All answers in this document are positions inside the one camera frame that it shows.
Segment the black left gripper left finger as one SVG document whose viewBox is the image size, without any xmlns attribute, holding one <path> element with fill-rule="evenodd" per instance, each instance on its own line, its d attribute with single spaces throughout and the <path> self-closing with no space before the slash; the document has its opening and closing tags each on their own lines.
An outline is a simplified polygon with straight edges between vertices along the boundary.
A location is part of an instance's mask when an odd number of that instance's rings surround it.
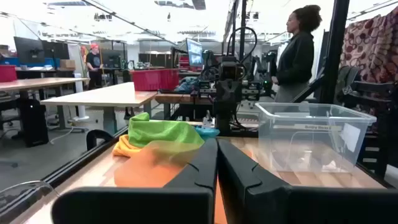
<svg viewBox="0 0 398 224">
<path fill-rule="evenodd" d="M 57 198 L 53 224 L 213 224 L 218 143 L 207 140 L 163 187 L 81 187 Z"/>
</svg>

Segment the blue microfiber towel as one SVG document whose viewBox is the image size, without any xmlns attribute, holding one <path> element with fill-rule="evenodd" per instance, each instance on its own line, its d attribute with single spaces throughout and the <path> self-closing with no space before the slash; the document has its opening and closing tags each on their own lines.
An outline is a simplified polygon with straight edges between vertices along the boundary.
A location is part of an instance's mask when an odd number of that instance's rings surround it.
<svg viewBox="0 0 398 224">
<path fill-rule="evenodd" d="M 218 129 L 203 126 L 195 126 L 195 131 L 200 135 L 203 140 L 216 138 L 220 134 L 220 131 Z"/>
</svg>

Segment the green microfiber towel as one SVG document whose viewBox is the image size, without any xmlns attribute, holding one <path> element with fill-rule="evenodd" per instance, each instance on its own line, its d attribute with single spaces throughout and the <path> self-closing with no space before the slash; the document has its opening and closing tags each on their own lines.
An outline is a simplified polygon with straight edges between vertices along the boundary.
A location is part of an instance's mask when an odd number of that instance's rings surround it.
<svg viewBox="0 0 398 224">
<path fill-rule="evenodd" d="M 144 147 L 152 141 L 172 141 L 202 145 L 205 141 L 196 129 L 184 121 L 153 121 L 148 113 L 129 119 L 130 145 Z"/>
</svg>

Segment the yellow microfiber towel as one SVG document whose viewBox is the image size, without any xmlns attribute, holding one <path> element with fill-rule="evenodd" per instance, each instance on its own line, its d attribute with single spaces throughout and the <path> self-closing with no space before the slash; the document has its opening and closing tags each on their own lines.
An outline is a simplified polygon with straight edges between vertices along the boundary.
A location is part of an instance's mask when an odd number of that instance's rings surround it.
<svg viewBox="0 0 398 224">
<path fill-rule="evenodd" d="M 135 153 L 140 152 L 143 147 L 140 144 L 131 144 L 129 136 L 124 134 L 119 137 L 118 142 L 113 147 L 112 153 L 114 156 L 131 157 Z"/>
</svg>

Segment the translucent orange plastic basket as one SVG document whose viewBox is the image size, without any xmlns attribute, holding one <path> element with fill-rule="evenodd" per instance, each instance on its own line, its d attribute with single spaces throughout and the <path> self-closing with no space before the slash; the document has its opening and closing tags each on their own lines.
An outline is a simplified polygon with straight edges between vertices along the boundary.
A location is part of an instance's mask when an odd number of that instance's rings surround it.
<svg viewBox="0 0 398 224">
<path fill-rule="evenodd" d="M 227 224 L 217 179 L 217 149 L 215 139 L 202 145 L 152 141 L 116 169 L 114 183 L 118 187 L 208 188 L 215 200 L 214 223 Z"/>
</svg>

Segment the lit computer monitor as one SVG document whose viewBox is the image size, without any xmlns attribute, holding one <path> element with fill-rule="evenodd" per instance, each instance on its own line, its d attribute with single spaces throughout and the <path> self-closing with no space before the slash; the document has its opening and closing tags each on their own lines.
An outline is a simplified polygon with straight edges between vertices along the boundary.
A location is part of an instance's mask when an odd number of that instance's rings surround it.
<svg viewBox="0 0 398 224">
<path fill-rule="evenodd" d="M 191 67 L 201 67 L 203 65 L 203 46 L 201 43 L 192 39 L 186 39 L 188 60 Z"/>
</svg>

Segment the wooden workbench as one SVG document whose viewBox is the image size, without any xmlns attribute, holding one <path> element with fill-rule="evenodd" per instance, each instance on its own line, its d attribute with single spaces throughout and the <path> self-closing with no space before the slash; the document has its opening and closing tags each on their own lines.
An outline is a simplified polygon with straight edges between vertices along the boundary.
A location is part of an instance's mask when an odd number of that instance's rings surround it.
<svg viewBox="0 0 398 224">
<path fill-rule="evenodd" d="M 165 94 L 159 93 L 155 100 L 164 106 L 164 119 L 199 121 L 209 111 L 213 114 L 213 103 L 210 99 L 198 98 L 189 94 Z"/>
</svg>

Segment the clear plastic bin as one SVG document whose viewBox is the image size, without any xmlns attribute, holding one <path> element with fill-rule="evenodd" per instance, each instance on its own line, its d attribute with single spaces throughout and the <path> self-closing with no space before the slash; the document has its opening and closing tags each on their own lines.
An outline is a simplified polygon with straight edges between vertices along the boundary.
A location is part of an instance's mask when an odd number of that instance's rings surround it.
<svg viewBox="0 0 398 224">
<path fill-rule="evenodd" d="M 351 172 L 376 117 L 339 105 L 256 103 L 258 163 L 278 172 Z"/>
<path fill-rule="evenodd" d="M 44 208 L 60 194 L 48 183 L 32 180 L 0 190 L 0 224 L 23 224 L 31 213 Z"/>
</svg>

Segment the person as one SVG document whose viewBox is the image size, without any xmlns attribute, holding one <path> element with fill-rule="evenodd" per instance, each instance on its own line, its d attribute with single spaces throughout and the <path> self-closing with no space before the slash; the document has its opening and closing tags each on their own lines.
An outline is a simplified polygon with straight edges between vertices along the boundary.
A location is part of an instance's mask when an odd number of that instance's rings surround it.
<svg viewBox="0 0 398 224">
<path fill-rule="evenodd" d="M 90 45 L 90 52 L 86 56 L 86 67 L 89 74 L 88 89 L 93 90 L 102 87 L 102 74 L 101 69 L 103 64 L 101 63 L 99 46 L 97 44 Z"/>
<path fill-rule="evenodd" d="M 276 103 L 289 103 L 308 87 L 314 59 L 312 32 L 322 21 L 320 10 L 318 5 L 307 5 L 294 10 L 287 20 L 287 32 L 292 38 L 272 76 L 272 82 L 279 87 Z"/>
</svg>

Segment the red plastic bin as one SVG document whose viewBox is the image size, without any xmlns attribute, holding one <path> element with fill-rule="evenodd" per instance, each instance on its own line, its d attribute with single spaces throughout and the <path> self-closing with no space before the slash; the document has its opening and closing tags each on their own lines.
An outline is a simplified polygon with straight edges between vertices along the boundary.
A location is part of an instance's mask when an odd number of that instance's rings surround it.
<svg viewBox="0 0 398 224">
<path fill-rule="evenodd" d="M 130 71 L 136 91 L 173 90 L 179 84 L 179 70 L 176 68 Z"/>
</svg>

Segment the light wooden desk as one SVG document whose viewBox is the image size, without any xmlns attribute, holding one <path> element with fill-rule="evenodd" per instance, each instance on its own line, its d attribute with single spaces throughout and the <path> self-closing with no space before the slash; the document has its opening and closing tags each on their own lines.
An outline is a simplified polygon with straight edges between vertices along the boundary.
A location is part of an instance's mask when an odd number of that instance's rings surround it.
<svg viewBox="0 0 398 224">
<path fill-rule="evenodd" d="M 62 96 L 62 85 L 88 81 L 89 78 L 33 78 L 0 83 L 0 91 L 18 91 L 20 98 L 28 98 L 29 90 L 55 88 L 56 96 Z"/>
<path fill-rule="evenodd" d="M 110 134 L 118 131 L 114 109 L 143 106 L 151 116 L 151 101 L 156 91 L 136 91 L 134 82 L 111 85 L 95 90 L 83 91 L 42 100 L 46 106 L 97 106 L 103 109 L 103 127 Z"/>
</svg>

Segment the black rack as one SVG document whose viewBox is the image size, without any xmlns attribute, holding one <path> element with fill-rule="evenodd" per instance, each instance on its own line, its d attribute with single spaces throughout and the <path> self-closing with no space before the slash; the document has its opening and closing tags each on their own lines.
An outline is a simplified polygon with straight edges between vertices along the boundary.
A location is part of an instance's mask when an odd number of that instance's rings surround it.
<svg viewBox="0 0 398 224">
<path fill-rule="evenodd" d="M 359 68 L 344 66 L 338 72 L 335 103 L 376 117 L 357 163 L 384 178 L 389 159 L 398 154 L 398 82 L 365 82 Z"/>
</svg>

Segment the red storage bin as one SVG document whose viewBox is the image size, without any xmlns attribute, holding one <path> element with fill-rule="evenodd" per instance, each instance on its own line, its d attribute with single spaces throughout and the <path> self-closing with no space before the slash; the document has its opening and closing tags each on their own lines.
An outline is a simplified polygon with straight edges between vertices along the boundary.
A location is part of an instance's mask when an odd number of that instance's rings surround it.
<svg viewBox="0 0 398 224">
<path fill-rule="evenodd" d="M 0 65 L 0 83 L 17 80 L 16 67 L 14 65 Z"/>
</svg>

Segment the thick black frame post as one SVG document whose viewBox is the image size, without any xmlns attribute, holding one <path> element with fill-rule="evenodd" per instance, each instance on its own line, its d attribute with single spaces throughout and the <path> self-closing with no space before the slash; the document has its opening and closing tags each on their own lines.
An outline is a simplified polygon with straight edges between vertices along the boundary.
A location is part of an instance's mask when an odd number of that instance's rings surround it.
<svg viewBox="0 0 398 224">
<path fill-rule="evenodd" d="M 334 0 L 319 102 L 333 104 L 350 0 Z"/>
</svg>

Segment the black aluminium table frame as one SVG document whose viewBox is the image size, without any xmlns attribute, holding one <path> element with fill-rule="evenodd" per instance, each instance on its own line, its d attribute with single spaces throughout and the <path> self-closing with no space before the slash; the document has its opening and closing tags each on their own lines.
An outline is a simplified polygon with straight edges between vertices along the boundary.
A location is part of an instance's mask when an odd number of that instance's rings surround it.
<svg viewBox="0 0 398 224">
<path fill-rule="evenodd" d="M 91 161 L 98 158 L 105 150 L 109 149 L 112 145 L 116 144 L 119 137 L 123 134 L 127 133 L 127 127 L 122 128 L 122 130 L 117 131 L 113 135 L 113 140 L 110 142 L 104 142 L 102 139 L 97 140 L 97 146 L 90 151 L 85 151 L 79 158 L 74 159 L 65 165 L 61 166 L 61 168 L 52 172 L 48 176 L 46 176 L 41 181 L 44 181 L 50 184 L 55 190 L 62 183 L 66 182 L 68 178 L 72 175 L 76 174 L 79 170 L 82 170 L 85 166 L 87 166 Z"/>
</svg>

